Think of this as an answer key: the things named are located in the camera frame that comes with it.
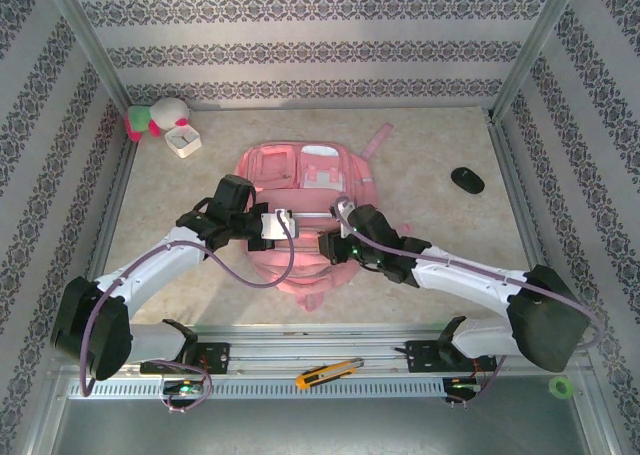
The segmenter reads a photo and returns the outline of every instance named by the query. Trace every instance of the damask stripe pattern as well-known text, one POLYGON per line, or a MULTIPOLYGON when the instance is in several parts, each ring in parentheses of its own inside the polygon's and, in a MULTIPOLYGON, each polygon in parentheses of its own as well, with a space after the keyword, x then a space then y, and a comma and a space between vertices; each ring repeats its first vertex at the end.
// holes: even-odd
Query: damask stripe pattern
POLYGON ((60 17, 53 32, 49 36, 38 61, 24 84, 24 90, 18 95, 2 124, 0 138, 0 197, 4 195, 4 187, 9 183, 11 172, 20 160, 22 150, 31 137, 36 121, 44 103, 48 100, 53 85, 64 66, 69 52, 76 39, 69 25, 60 17))
MULTIPOLYGON (((614 387, 613 396, 616 398, 620 415, 626 420, 631 443, 635 450, 640 451, 640 422, 637 415, 640 411, 640 401, 637 389, 634 387, 633 375, 625 366, 625 357, 620 353, 620 341, 615 336, 615 329, 604 308, 589 262, 585 258, 582 243, 577 235, 571 215, 568 213, 560 184, 553 173, 551 162, 538 133, 538 127, 533 121, 531 110, 522 92, 518 93, 511 108, 518 123, 519 135, 525 141, 538 183, 547 201, 549 214, 555 224, 564 258, 576 284, 576 295, 582 303, 593 310, 604 325, 604 338, 598 345, 598 352, 602 357, 603 366, 607 370, 607 380, 614 387)), ((507 145, 517 169, 518 165, 509 137, 507 137, 507 145)), ((517 172, 520 183, 524 186, 523 177, 519 170, 517 172)))
POLYGON ((100 214, 100 223, 98 224, 98 229, 96 230, 96 236, 93 239, 93 245, 91 246, 91 252, 87 257, 87 266, 84 270, 85 278, 89 277, 89 268, 91 267, 91 263, 93 262, 93 258, 96 255, 96 251, 98 250, 98 242, 100 241, 100 234, 102 233, 102 227, 107 218, 107 210, 109 209, 109 204, 111 203, 111 197, 113 196, 113 189, 116 186, 116 182, 118 181, 118 174, 120 173, 120 165, 124 161, 124 151, 127 148, 127 145, 130 142, 128 137, 123 137, 122 147, 120 148, 120 154, 118 155, 118 163, 116 164, 116 168, 113 171, 113 177, 109 182, 109 188, 107 189, 107 199, 104 202, 104 206, 102 207, 102 213, 100 214))
POLYGON ((502 80, 388 79, 388 80, 283 80, 220 83, 161 83, 129 85, 133 103, 163 97, 188 100, 308 99, 365 97, 492 97, 502 80))
POLYGON ((120 47, 108 50, 116 68, 186 65, 346 62, 512 62, 519 42, 365 41, 120 47))
POLYGON ((94 27, 313 20, 533 20, 545 0, 109 0, 84 2, 94 27))
POLYGON ((11 305, 20 292, 21 282, 25 270, 31 263, 40 232, 49 215, 60 181, 65 172, 73 147, 78 138, 78 132, 85 120, 91 102, 98 89, 100 80, 91 64, 84 69, 73 98, 62 119, 54 142, 49 149, 45 163, 33 188, 33 195, 29 197, 24 218, 18 222, 13 243, 0 265, 0 335, 4 332, 4 324, 11 316, 11 305))
POLYGON ((620 96, 616 81, 571 8, 562 14, 555 31, 589 92, 602 123, 609 130, 620 159, 624 160, 627 172, 632 175, 632 182, 640 183, 640 124, 620 96))
POLYGON ((573 173, 578 177, 587 206, 592 210, 591 216, 596 229, 605 243, 611 264, 616 267, 618 282, 624 286, 623 293, 627 296, 627 303, 637 315, 636 323, 640 323, 640 263, 636 259, 635 250, 630 248, 629 235, 618 219, 618 211, 609 198, 609 190, 602 181, 589 147, 578 124, 574 122, 567 100, 544 56, 539 57, 531 67, 531 76, 538 85, 547 112, 573 167, 573 173))
POLYGON ((621 28, 629 45, 640 57, 640 0, 602 0, 621 28))
POLYGON ((98 183, 102 164, 113 139, 118 119, 118 109, 113 101, 110 101, 87 157, 82 178, 76 187, 66 223, 58 240, 53 260, 51 260, 51 268, 47 272, 42 293, 38 297, 37 308, 29 322, 29 334, 23 340, 25 345, 18 356, 18 365, 13 370, 15 376, 9 381, 8 395, 2 401, 0 441, 3 445, 0 445, 0 454, 12 453, 11 435, 15 434, 16 428, 24 416, 25 398, 31 391, 42 350, 48 342, 50 329, 67 281, 67 272, 73 260, 73 254, 80 239, 82 226, 89 211, 93 192, 98 183))
POLYGON ((547 266, 551 266, 551 263, 549 262, 549 253, 547 252, 547 249, 545 247, 544 244, 544 239, 542 238, 542 232, 540 231, 540 225, 538 224, 538 220, 536 220, 536 218, 533 215, 533 205, 531 204, 531 200, 529 199, 529 194, 527 193, 527 186, 524 184, 524 179, 522 178, 522 174, 520 173, 520 169, 518 168, 518 162, 515 158, 515 155, 513 154, 513 150, 511 148, 511 144, 510 144, 510 140, 508 137, 508 132, 507 132, 507 128, 504 125, 504 123, 501 124, 502 127, 502 133, 504 134, 504 139, 505 142, 507 142, 507 147, 509 148, 509 154, 511 155, 511 158, 513 159, 513 166, 516 169, 516 173, 518 175, 518 181, 520 182, 520 187, 522 188, 522 194, 524 195, 524 202, 527 204, 527 210, 529 210, 529 215, 530 215, 530 220, 531 223, 533 225, 533 230, 536 232, 536 239, 538 240, 538 247, 540 248, 540 252, 542 252, 542 262, 547 265, 547 266))
POLYGON ((0 60, 38 0, 0 0, 0 60))

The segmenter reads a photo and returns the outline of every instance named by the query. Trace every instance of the green tape roll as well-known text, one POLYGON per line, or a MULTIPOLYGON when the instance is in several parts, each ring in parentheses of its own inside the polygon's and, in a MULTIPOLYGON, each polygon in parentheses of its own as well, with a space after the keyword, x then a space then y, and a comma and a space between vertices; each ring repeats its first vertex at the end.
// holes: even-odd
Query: green tape roll
POLYGON ((573 385, 567 377, 558 376, 549 380, 549 391, 559 400, 568 400, 573 397, 573 385))

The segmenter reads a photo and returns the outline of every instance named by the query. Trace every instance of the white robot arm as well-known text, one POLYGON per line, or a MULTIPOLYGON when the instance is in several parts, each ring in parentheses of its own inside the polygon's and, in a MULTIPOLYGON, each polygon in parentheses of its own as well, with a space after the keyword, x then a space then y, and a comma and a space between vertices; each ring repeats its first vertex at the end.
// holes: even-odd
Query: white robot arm
POLYGON ((523 355, 551 372, 565 369, 593 315, 577 303, 558 274, 545 266, 504 270, 451 255, 429 242, 399 237, 372 205, 338 200, 341 228, 319 240, 331 263, 355 259, 395 283, 432 288, 482 305, 496 317, 454 318, 442 332, 442 360, 523 355))
MULTIPOLYGON (((180 217, 177 227, 152 248, 153 256, 150 252, 142 256, 144 263, 139 259, 94 282, 78 277, 69 283, 51 337, 54 347, 80 359, 89 314, 114 281, 120 280, 99 309, 91 330, 88 357, 91 375, 104 380, 125 363, 151 359, 189 364, 197 343, 195 333, 173 320, 156 325, 130 325, 129 319, 169 281, 203 261, 206 258, 203 247, 213 252, 231 239, 243 239, 248 240, 250 250, 267 250, 273 247, 273 240, 285 238, 283 230, 274 229, 279 222, 274 222, 275 214, 268 213, 266 204, 254 204, 245 212, 252 190, 249 181, 226 176, 213 198, 203 200, 180 217)), ((276 212, 295 236, 296 223, 291 214, 282 209, 276 212)), ((488 267, 455 257, 423 240, 400 238, 371 205, 343 206, 337 212, 334 214, 343 222, 342 228, 319 239, 320 252, 332 264, 356 259, 369 268, 375 265, 376 271, 393 282, 446 291, 496 313, 496 317, 486 320, 457 317, 450 322, 438 343, 442 359, 451 366, 461 357, 524 355, 545 370, 564 370, 589 319, 557 300, 505 283, 526 282, 575 301, 553 270, 543 266, 529 272, 488 267), (363 243, 354 235, 355 231, 360 238, 366 237, 374 245, 378 243, 379 247, 397 253, 363 243), (448 262, 427 260, 430 257, 448 262), (494 277, 469 267, 491 272, 494 277)))

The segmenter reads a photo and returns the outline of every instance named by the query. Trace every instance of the small white box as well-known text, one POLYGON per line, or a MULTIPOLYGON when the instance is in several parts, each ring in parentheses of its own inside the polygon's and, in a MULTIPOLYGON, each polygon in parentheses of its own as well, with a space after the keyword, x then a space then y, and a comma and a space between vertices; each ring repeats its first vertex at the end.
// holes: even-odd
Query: small white box
POLYGON ((202 147, 200 134, 191 125, 175 127, 164 134, 169 148, 180 158, 185 158, 202 147))

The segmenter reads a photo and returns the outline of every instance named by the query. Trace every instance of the yellow box cutter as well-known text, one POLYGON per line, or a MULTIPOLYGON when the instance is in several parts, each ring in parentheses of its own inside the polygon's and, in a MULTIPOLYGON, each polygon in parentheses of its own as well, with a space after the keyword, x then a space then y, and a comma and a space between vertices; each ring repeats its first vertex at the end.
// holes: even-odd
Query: yellow box cutter
POLYGON ((354 358, 346 362, 314 368, 296 378, 296 385, 300 390, 306 390, 316 385, 322 385, 323 383, 356 373, 356 368, 360 368, 363 365, 363 359, 354 358))

